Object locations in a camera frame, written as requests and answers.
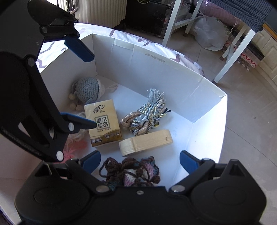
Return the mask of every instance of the rope tassel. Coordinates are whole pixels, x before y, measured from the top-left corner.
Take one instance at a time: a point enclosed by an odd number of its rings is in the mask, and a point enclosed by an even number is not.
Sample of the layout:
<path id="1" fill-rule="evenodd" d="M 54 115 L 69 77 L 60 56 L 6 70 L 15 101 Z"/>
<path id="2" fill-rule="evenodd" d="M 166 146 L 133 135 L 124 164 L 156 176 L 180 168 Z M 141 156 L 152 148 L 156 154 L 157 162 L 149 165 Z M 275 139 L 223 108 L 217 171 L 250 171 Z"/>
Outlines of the rope tassel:
<path id="1" fill-rule="evenodd" d="M 129 128 L 134 136 L 147 134 L 150 129 L 159 126 L 161 118 L 171 110 L 165 108 L 164 93 L 151 88 L 147 97 L 148 103 L 141 106 L 137 112 L 131 112 L 120 120 L 123 127 Z"/>

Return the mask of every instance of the yellow tissue package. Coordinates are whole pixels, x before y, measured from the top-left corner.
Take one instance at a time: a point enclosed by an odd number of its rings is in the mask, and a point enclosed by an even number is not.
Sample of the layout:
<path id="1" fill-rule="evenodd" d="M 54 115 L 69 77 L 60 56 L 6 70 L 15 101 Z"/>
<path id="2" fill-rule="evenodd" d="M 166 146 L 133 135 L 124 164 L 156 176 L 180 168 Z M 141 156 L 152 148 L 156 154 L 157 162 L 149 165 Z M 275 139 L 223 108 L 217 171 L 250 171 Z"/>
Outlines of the yellow tissue package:
<path id="1" fill-rule="evenodd" d="M 113 100 L 96 102 L 84 106 L 86 118 L 97 123 L 89 130 L 93 147 L 122 140 Z"/>

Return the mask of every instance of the wooden clip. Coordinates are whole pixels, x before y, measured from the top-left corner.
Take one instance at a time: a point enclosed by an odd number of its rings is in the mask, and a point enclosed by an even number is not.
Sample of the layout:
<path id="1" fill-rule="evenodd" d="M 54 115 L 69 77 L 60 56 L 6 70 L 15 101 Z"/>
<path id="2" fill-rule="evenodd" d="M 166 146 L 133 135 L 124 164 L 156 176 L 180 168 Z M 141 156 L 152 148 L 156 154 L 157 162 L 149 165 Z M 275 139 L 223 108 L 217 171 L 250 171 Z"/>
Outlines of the wooden clip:
<path id="1" fill-rule="evenodd" d="M 125 139 L 119 143 L 123 156 L 165 146 L 173 142 L 169 130 L 161 130 Z"/>

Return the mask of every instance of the brown crochet string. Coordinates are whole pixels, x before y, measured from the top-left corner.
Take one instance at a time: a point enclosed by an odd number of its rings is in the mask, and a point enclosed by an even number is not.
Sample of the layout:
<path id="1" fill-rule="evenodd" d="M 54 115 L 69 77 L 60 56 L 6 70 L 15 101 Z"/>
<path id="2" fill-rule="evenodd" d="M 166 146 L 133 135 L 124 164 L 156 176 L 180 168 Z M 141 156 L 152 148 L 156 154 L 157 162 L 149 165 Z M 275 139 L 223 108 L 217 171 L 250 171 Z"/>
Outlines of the brown crochet string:
<path id="1" fill-rule="evenodd" d="M 153 178 L 150 180 L 150 175 L 149 175 L 149 171 L 146 169 L 144 163 L 149 162 L 148 159 L 142 159 L 140 162 L 137 161 L 134 158 L 125 158 L 122 163 L 117 162 L 114 158 L 107 158 L 107 160 L 103 163 L 103 165 L 101 166 L 101 168 L 99 169 L 99 175 L 101 177 L 106 178 L 106 182 L 118 182 L 121 185 L 123 185 L 123 180 L 125 177 L 125 174 L 129 174 L 133 177 L 135 177 L 135 183 L 132 185 L 136 185 L 136 186 L 153 186 L 152 183 L 159 183 L 160 182 L 160 177 L 158 175 L 154 175 Z M 106 171 L 107 171 L 107 175 L 102 175 L 101 171 L 102 169 L 105 167 Z M 146 172 L 147 172 L 147 179 L 142 177 L 143 175 L 143 170 L 141 169 L 143 168 Z M 134 169 L 136 170 L 136 174 L 131 173 L 129 171 L 125 171 L 126 169 Z"/>

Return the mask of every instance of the white box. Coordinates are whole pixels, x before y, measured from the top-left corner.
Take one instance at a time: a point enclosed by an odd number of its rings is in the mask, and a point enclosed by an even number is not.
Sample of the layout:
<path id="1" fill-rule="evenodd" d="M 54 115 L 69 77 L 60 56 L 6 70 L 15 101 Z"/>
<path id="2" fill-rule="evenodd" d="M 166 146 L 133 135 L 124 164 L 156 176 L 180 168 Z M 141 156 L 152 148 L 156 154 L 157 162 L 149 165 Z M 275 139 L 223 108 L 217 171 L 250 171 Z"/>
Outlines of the white box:
<path id="1" fill-rule="evenodd" d="M 147 102 L 150 88 L 165 93 L 166 106 L 172 110 L 156 130 L 169 129 L 173 144 L 138 153 L 135 158 L 154 156 L 160 168 L 161 182 L 174 185 L 187 172 L 179 163 L 179 154 L 187 150 L 197 158 L 218 162 L 224 137 L 227 95 L 202 76 L 201 67 L 184 55 L 143 38 L 89 24 L 77 24 L 80 39 L 94 52 L 95 60 L 85 63 L 63 44 L 43 44 L 37 66 L 48 91 L 60 111 L 69 106 L 71 84 L 85 76 L 97 76 L 105 85 L 116 83 L 101 101 L 113 99 L 118 120 Z M 123 138 L 132 136 L 122 131 Z M 13 199 L 39 160 L 0 137 L 0 209 L 16 224 L 20 221 Z M 96 148 L 77 152 L 82 157 Z M 118 143 L 98 147 L 101 163 L 108 157 L 122 161 Z M 93 175 L 100 180 L 98 169 Z"/>

